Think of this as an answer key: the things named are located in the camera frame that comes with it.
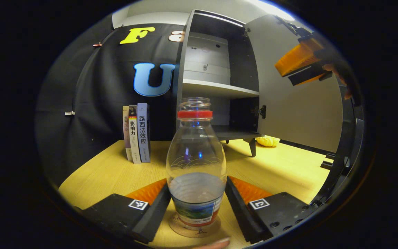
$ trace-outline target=clear plastic bottle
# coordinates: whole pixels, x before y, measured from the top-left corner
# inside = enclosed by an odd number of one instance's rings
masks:
[[[170,145],[167,182],[175,208],[186,228],[213,223],[226,184],[226,160],[213,131],[208,98],[184,98],[179,105],[180,126]]]

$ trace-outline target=coaster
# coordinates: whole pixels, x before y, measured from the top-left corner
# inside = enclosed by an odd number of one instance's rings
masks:
[[[219,230],[219,228],[221,227],[221,219],[219,218],[219,216],[217,216],[212,224],[191,230],[185,227],[185,224],[180,221],[179,214],[176,212],[170,217],[169,225],[171,229],[179,235],[189,238],[204,238],[215,234],[217,230]]]

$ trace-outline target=book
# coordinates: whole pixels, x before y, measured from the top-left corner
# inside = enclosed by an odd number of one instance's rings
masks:
[[[128,161],[133,161],[131,157],[130,134],[128,133],[128,105],[122,107],[122,127],[124,130],[125,153]]]
[[[141,161],[150,162],[150,106],[146,103],[138,103],[138,141]]]
[[[139,156],[139,142],[138,142],[138,125],[136,123],[137,106],[130,105],[128,108],[128,130],[130,133],[131,156],[134,164],[141,163],[141,156]]]

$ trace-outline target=screw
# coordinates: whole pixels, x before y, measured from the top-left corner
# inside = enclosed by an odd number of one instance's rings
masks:
[[[277,227],[279,224],[280,224],[279,222],[273,222],[273,223],[270,224],[270,227],[271,228]]]

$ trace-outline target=wooden table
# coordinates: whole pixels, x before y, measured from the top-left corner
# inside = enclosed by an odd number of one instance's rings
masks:
[[[165,177],[165,160],[170,141],[151,141],[151,162],[133,164],[125,156],[125,144],[119,140],[73,172],[60,186],[59,192],[81,209],[90,207],[110,194],[126,195]],[[227,174],[254,184],[272,194],[286,191],[309,203],[322,187],[329,170],[320,167],[325,155],[279,143],[275,148],[256,145],[257,155],[242,139],[222,143],[227,161]],[[155,248],[185,248],[212,243],[231,237],[228,248],[243,248],[245,241],[236,217],[224,194],[219,216],[221,228],[207,238],[186,238],[171,230],[168,224],[174,214],[170,202],[164,219],[149,244]]]

